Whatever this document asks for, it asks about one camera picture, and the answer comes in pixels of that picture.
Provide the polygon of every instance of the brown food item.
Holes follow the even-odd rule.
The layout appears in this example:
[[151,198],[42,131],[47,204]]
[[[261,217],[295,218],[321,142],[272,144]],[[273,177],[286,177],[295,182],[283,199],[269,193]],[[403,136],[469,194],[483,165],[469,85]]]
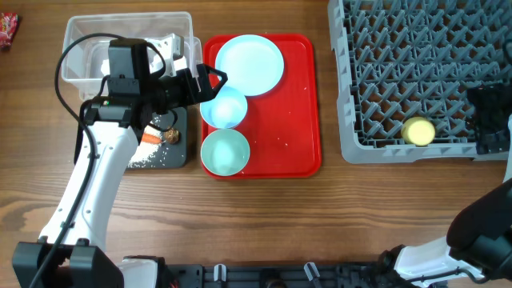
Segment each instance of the brown food item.
[[176,144],[179,141],[179,131],[175,128],[172,128],[171,130],[165,132],[163,137],[169,144]]

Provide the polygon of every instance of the yellow round object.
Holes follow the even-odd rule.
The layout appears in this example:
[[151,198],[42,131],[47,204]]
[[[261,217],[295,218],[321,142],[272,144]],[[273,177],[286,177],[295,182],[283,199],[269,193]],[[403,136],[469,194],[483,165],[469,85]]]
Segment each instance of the yellow round object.
[[409,144],[427,146],[435,137],[435,128],[423,117],[413,117],[403,123],[402,137]]

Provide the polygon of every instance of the wooden table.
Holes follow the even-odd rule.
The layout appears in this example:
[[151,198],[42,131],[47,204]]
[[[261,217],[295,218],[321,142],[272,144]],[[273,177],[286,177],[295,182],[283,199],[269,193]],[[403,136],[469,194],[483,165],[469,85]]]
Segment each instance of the wooden table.
[[[76,123],[54,93],[68,19],[81,14],[189,11],[194,35],[300,33],[314,45],[322,167],[308,179],[224,182],[194,153],[179,170],[127,171],[110,216],[107,250],[166,257],[168,263],[268,265],[375,260],[398,244],[443,236],[455,215],[502,181],[504,162],[438,159],[351,165],[340,151],[338,82],[327,1],[2,0],[23,16],[12,50],[0,53],[0,286],[16,287],[11,256],[35,241],[73,169]],[[77,90],[62,83],[77,109]],[[192,109],[192,136],[199,116]],[[468,286],[459,280],[452,286]],[[488,287],[505,286],[498,281]]]

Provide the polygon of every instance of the plate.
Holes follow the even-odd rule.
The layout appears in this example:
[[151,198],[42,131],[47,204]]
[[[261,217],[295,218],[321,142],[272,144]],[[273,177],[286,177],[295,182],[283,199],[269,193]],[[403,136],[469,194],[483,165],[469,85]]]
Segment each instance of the plate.
[[229,40],[215,59],[215,68],[226,72],[226,86],[245,96],[264,94],[274,88],[284,72],[284,59],[271,40],[242,35]]

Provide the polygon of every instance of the red tray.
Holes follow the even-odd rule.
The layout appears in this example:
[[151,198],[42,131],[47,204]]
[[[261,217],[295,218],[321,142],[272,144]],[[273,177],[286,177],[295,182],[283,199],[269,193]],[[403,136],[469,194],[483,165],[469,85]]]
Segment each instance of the red tray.
[[[208,40],[205,64],[215,66],[218,51],[236,36],[220,35]],[[271,91],[247,97],[247,115],[236,127],[250,145],[247,166],[229,177],[214,175],[203,166],[213,178],[305,178],[322,164],[313,46],[300,34],[260,36],[280,49],[284,74]],[[210,81],[215,85],[218,79],[211,77]],[[202,141],[215,130],[203,121]]]

